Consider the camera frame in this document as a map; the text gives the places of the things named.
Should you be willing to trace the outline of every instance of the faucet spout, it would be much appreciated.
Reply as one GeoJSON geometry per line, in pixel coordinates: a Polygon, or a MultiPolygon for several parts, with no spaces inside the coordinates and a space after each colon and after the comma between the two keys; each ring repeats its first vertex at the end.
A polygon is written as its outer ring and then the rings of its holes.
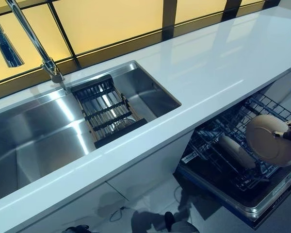
{"type": "Polygon", "coordinates": [[[30,24],[28,23],[27,19],[25,18],[24,14],[22,13],[21,9],[19,8],[19,5],[16,3],[15,0],[5,0],[8,6],[11,8],[12,12],[18,19],[19,23],[25,30],[27,36],[32,41],[33,45],[37,49],[38,53],[42,57],[42,68],[46,70],[50,78],[54,83],[62,83],[64,81],[64,77],[59,71],[58,67],[54,63],[53,59],[48,56],[47,52],[43,48],[41,42],[39,41],[38,37],[32,30],[30,24]]]}
{"type": "Polygon", "coordinates": [[[24,64],[16,49],[13,47],[8,36],[0,25],[0,52],[8,67],[18,67],[24,64]]]}

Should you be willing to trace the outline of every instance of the wire rack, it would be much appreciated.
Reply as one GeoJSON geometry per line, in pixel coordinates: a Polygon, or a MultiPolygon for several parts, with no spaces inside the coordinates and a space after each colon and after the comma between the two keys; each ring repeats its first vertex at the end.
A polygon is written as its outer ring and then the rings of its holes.
{"type": "Polygon", "coordinates": [[[262,93],[256,93],[196,128],[182,161],[189,162],[199,156],[211,162],[223,174],[230,174],[230,182],[239,190],[254,188],[259,182],[267,182],[278,167],[258,159],[246,142],[246,125],[254,117],[268,114],[282,121],[291,120],[291,112],[262,93]],[[218,139],[225,134],[235,140],[255,160],[256,167],[245,169],[218,146],[218,139]]]}
{"type": "Polygon", "coordinates": [[[101,77],[85,86],[81,85],[72,92],[82,107],[96,147],[103,146],[123,135],[124,129],[132,130],[132,125],[139,126],[140,122],[146,123],[144,119],[140,121],[129,101],[117,91],[111,75],[101,77]]]}

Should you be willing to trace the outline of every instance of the dishwasher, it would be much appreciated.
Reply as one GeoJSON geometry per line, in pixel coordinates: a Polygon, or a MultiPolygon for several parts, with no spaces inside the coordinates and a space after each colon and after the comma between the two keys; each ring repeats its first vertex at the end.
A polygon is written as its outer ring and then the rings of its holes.
{"type": "Polygon", "coordinates": [[[195,128],[176,169],[253,229],[291,193],[291,165],[276,167],[260,160],[246,142],[247,123],[262,114],[291,120],[290,111],[257,92],[195,128]],[[237,142],[255,168],[244,168],[220,147],[221,135],[237,142]]]}

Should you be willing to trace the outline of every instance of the shoe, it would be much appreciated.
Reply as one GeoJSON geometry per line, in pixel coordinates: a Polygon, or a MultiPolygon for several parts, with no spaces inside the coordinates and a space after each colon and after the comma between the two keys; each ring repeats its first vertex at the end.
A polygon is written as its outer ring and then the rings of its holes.
{"type": "Polygon", "coordinates": [[[171,226],[176,222],[174,215],[171,212],[166,212],[165,216],[165,225],[168,232],[171,231],[171,226]]]}

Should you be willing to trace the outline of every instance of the dishwasher rack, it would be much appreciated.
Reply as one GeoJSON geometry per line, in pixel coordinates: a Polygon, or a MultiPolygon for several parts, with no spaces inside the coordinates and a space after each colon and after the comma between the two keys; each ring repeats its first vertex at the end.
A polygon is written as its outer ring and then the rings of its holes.
{"type": "Polygon", "coordinates": [[[71,89],[99,148],[146,124],[115,88],[111,75],[105,75],[71,89]]]}
{"type": "Polygon", "coordinates": [[[247,123],[261,114],[271,114],[282,121],[291,120],[291,112],[258,92],[197,127],[182,162],[186,164],[197,156],[208,160],[220,173],[229,174],[229,181],[241,191],[252,189],[260,182],[268,182],[268,178],[279,168],[260,160],[247,145],[245,136],[247,123]],[[254,158],[255,168],[245,169],[224,152],[218,145],[218,139],[223,133],[254,158]]]}

